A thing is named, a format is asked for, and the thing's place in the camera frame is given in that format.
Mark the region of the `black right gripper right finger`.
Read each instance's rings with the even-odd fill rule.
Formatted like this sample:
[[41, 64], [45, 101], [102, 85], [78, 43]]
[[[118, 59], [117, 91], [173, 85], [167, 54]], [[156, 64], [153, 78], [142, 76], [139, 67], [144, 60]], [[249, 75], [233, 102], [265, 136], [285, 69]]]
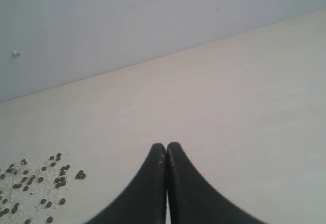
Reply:
[[180, 143], [168, 144], [167, 171], [171, 223], [263, 223], [216, 191]]

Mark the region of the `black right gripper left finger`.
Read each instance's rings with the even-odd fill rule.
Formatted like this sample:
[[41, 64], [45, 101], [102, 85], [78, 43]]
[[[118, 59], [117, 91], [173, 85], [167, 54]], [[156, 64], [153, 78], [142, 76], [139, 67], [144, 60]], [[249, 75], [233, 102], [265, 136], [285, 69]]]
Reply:
[[128, 186], [87, 223], [165, 223], [166, 149], [155, 143]]

